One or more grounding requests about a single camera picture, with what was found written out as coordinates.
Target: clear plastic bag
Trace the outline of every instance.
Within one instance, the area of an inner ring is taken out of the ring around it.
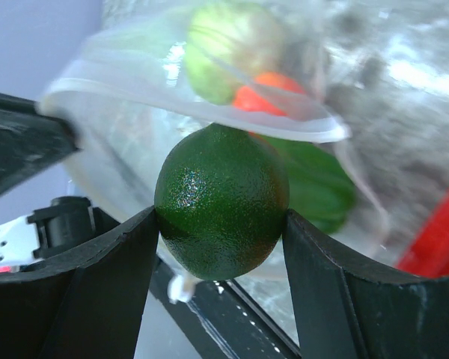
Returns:
[[[394,266],[449,191],[449,1],[332,0],[325,18],[326,102],[388,213],[376,258]]]
[[[83,151],[65,162],[74,181],[125,221],[153,204],[169,151],[208,123],[286,140],[336,143],[337,157],[361,198],[335,238],[374,256],[387,236],[387,213],[347,142],[348,127],[323,105],[327,63],[320,6],[321,0],[173,1],[147,6],[140,16],[89,38],[37,104],[41,114],[65,117],[79,133]],[[200,11],[211,22],[205,25],[212,36],[205,40],[190,35],[193,26],[206,33],[203,23],[196,24]],[[226,22],[227,32],[219,32],[214,22]],[[224,38],[225,49],[215,49],[216,38]],[[205,63],[205,74],[194,68],[199,63]],[[304,93],[258,83],[263,71],[293,78]],[[213,81],[202,80],[207,73],[213,73]],[[242,86],[287,115],[236,108],[233,96]],[[183,270],[162,242],[159,251],[176,272]],[[281,244],[250,275],[285,279]]]

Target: black plastic claw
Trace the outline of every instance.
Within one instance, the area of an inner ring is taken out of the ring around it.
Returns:
[[[150,207],[25,272],[0,274],[0,358],[133,358],[157,242]]]
[[[385,266],[294,211],[283,244],[303,358],[449,359],[449,277]]]
[[[35,113],[34,103],[0,94],[0,195],[76,151],[63,120]]]

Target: green vegetable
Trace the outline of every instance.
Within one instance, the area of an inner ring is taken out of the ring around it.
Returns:
[[[337,232],[356,202],[355,186],[337,159],[306,142],[264,137],[290,179],[290,208],[324,233]]]
[[[284,26],[259,4],[208,3],[189,26],[184,64],[190,85],[211,103],[229,104],[242,82],[210,55],[254,78],[279,68],[286,39]]]
[[[238,277],[275,247],[289,190],[286,168],[271,146],[213,123],[184,138],[165,160],[155,190],[159,230],[194,276]]]

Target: green apple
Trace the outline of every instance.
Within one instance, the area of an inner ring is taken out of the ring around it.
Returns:
[[[210,2],[195,11],[189,26],[183,60],[190,85],[203,99],[227,105],[242,82],[213,58],[255,77],[278,70],[286,40],[284,25],[263,6]]]

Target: black metal frame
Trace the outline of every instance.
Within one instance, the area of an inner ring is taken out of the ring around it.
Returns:
[[[299,347],[235,280],[201,282],[189,303],[171,304],[174,273],[161,260],[150,291],[164,305],[203,358],[297,359]]]

